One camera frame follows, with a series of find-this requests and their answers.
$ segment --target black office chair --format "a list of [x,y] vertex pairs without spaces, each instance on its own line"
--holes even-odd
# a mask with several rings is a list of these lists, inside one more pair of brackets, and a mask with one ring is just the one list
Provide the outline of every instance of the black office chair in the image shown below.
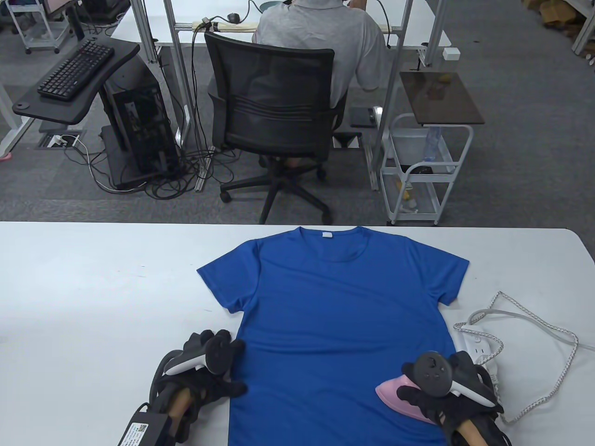
[[[343,120],[347,95],[331,109],[334,51],[298,50],[255,45],[205,34],[215,78],[209,85],[213,101],[213,145],[261,156],[267,175],[221,185],[221,200],[232,189],[269,186],[260,217],[264,224],[277,192],[285,189],[322,211],[322,223],[333,223],[330,209],[296,184],[313,170],[320,180],[322,163],[333,145],[333,130]],[[315,164],[287,168],[287,158],[313,158]]]

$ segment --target black glove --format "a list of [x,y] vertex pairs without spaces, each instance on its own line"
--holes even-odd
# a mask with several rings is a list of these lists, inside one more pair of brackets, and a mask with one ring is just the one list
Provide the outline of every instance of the black glove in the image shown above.
[[219,330],[217,334],[211,330],[193,333],[184,343],[184,349],[167,362],[164,372],[175,375],[191,367],[206,366],[214,375],[224,375],[231,368],[234,355],[243,348],[244,341],[232,342],[227,330]]
[[[414,365],[412,363],[405,363],[403,364],[402,372],[411,381],[415,382],[413,367]],[[419,407],[421,413],[427,419],[432,420],[436,425],[440,426],[451,445],[461,444],[461,441],[464,442],[463,444],[466,444],[456,432],[457,428],[464,421],[471,420],[475,424],[474,420],[485,419],[487,417],[488,421],[493,423],[498,417],[498,414],[504,412],[500,404],[495,407],[486,407],[470,400],[464,395],[457,397],[452,393],[449,393],[445,397],[435,398],[419,389],[409,386],[399,387],[397,389],[397,396],[412,406]]]
[[182,417],[176,433],[176,443],[184,443],[188,440],[190,426],[198,418],[198,412],[201,407],[224,397],[239,397],[248,391],[248,387],[243,382],[226,381],[224,379],[225,374],[231,368],[233,360],[246,347],[246,344],[242,340],[236,339],[232,342],[230,341],[231,335],[227,330],[220,330],[216,335],[211,330],[205,330],[200,335],[196,333],[192,334],[190,339],[184,344],[184,352],[187,350],[190,351],[197,346],[206,346],[208,350],[207,356],[224,358],[228,364],[228,368],[226,370],[219,368],[219,371],[222,372],[219,375],[214,375],[207,367],[202,367],[198,370],[191,368],[177,375],[163,375],[165,364],[173,357],[180,357],[182,353],[180,350],[170,352],[161,361],[159,369],[155,374],[153,385],[151,386],[151,394],[149,396],[151,411],[166,413],[172,398],[184,388],[190,390],[194,399],[194,403]]

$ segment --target white cable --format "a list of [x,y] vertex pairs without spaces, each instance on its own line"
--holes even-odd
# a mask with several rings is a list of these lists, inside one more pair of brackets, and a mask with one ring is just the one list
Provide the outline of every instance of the white cable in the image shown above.
[[[60,135],[60,136],[59,136],[59,139],[60,139],[62,142],[64,142],[64,143],[65,143],[66,141],[64,140],[64,136],[72,136],[72,135]],[[74,145],[75,145],[77,142],[78,142],[80,145],[82,145],[82,146],[84,147],[84,151],[87,153],[87,166],[89,167],[89,172],[91,173],[91,177],[93,178],[94,182],[96,182],[96,183],[97,183],[97,185],[98,185],[99,187],[101,187],[102,189],[104,189],[104,190],[106,190],[106,191],[108,191],[108,192],[112,192],[112,193],[128,193],[128,192],[136,192],[136,191],[140,190],[140,188],[141,188],[141,187],[143,187],[145,184],[147,184],[147,182],[145,181],[143,184],[141,184],[141,185],[139,185],[139,186],[137,186],[137,187],[135,187],[135,188],[132,188],[132,189],[127,189],[127,190],[118,190],[118,189],[112,189],[111,187],[108,187],[108,186],[104,185],[104,184],[103,184],[102,182],[100,182],[100,181],[99,181],[97,178],[95,178],[95,174],[93,173],[93,169],[91,168],[91,157],[89,156],[89,149],[87,148],[87,146],[85,145],[85,143],[83,143],[83,142],[82,142],[82,141],[79,139],[79,135],[77,135],[77,136],[74,138],[74,141],[73,141],[73,146],[74,146]]]
[[[492,309],[492,307],[494,306],[494,304],[496,302],[496,299],[498,299],[498,297],[504,297],[505,299],[508,299],[519,310],[521,310],[524,313],[528,314],[528,316],[522,315],[520,313],[512,313],[512,312],[508,312],[508,311],[494,310],[494,309]],[[574,360],[574,357],[575,357],[575,355],[576,355],[577,350],[579,349],[579,347],[580,348],[586,348],[587,350],[591,350],[591,351],[595,351],[595,347],[588,346],[588,345],[579,343],[577,335],[575,335],[570,330],[567,330],[565,328],[561,328],[561,327],[552,325],[550,323],[547,323],[546,321],[544,321],[543,319],[539,318],[534,313],[530,312],[528,309],[526,309],[523,305],[521,305],[520,303],[518,303],[516,300],[514,300],[510,296],[506,295],[502,291],[498,291],[498,294],[496,294],[492,298],[490,304],[488,305],[488,308],[483,309],[483,310],[478,310],[478,311],[474,312],[471,316],[469,316],[469,318],[468,318],[468,320],[466,322],[459,322],[459,323],[456,323],[453,326],[453,328],[455,330],[457,330],[457,331],[464,332],[464,333],[474,334],[476,336],[482,336],[484,338],[488,338],[488,339],[494,341],[495,343],[498,343],[498,349],[494,353],[492,353],[491,355],[487,356],[482,361],[480,361],[480,365],[483,365],[483,364],[487,363],[489,360],[495,358],[498,354],[500,354],[500,352],[504,349],[504,342],[502,342],[501,339],[499,339],[499,338],[497,338],[497,337],[495,337],[495,336],[493,336],[493,335],[491,335],[489,333],[484,333],[484,332],[481,332],[481,331],[470,330],[470,329],[466,329],[466,328],[462,328],[462,327],[463,327],[463,325],[474,325],[477,322],[479,322],[480,320],[482,320],[483,318],[485,318],[485,316],[488,315],[488,314],[507,315],[507,316],[512,316],[514,318],[520,318],[520,319],[524,319],[526,321],[530,321],[531,323],[537,325],[541,330],[543,330],[544,332],[548,333],[550,336],[552,336],[553,338],[557,339],[558,341],[561,341],[561,342],[563,342],[565,344],[569,344],[569,345],[572,346],[572,350],[570,352],[570,355],[568,356],[568,359],[566,361],[566,364],[564,365],[564,368],[562,369],[562,373],[558,377],[558,380],[554,384],[554,387],[553,387],[552,391],[549,392],[548,395],[546,395],[546,396],[544,396],[542,398],[539,398],[537,401],[534,401],[533,403],[531,403],[528,406],[526,406],[526,408],[524,408],[523,410],[521,410],[521,412],[517,416],[515,416],[513,419],[511,419],[511,420],[508,420],[507,418],[504,417],[504,415],[501,415],[501,418],[504,421],[504,423],[505,424],[508,424],[508,425],[511,425],[511,424],[514,424],[517,421],[519,421],[522,417],[524,417],[526,414],[528,414],[530,411],[532,411],[536,407],[538,407],[538,406],[540,406],[540,405],[548,402],[550,399],[552,399],[554,397],[554,395],[556,395],[556,393],[558,393],[558,391],[560,389],[560,386],[562,385],[562,382],[564,381],[564,378],[566,378],[566,374],[568,373],[568,369],[572,365],[572,361]],[[558,336],[553,331],[558,331],[560,333],[563,333],[563,334],[571,337],[572,338],[572,341],[567,340],[567,339],[564,339],[561,336]],[[498,398],[498,401],[500,402],[500,395],[499,395],[499,392],[498,392],[498,385],[497,384],[494,385],[494,392],[496,393],[496,397]]]

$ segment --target monitor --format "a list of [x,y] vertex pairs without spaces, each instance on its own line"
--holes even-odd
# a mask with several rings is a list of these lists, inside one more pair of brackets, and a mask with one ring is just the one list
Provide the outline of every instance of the monitor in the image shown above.
[[64,8],[74,6],[77,0],[43,0],[43,7],[47,16],[63,11]]

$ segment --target chair wheel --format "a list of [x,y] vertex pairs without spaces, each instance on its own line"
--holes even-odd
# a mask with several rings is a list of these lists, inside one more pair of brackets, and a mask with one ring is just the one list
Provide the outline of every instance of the chair wheel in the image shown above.
[[227,191],[221,192],[219,194],[219,198],[221,198],[221,201],[224,202],[224,203],[231,202],[231,195],[229,195],[229,192],[227,192]]
[[316,170],[316,176],[318,177],[318,179],[319,179],[320,181],[324,181],[324,180],[326,180],[326,179],[327,179],[327,172],[326,172],[326,170],[324,170],[323,168],[319,167],[319,168]]
[[330,226],[333,224],[333,216],[330,212],[322,213],[322,224],[325,226]]

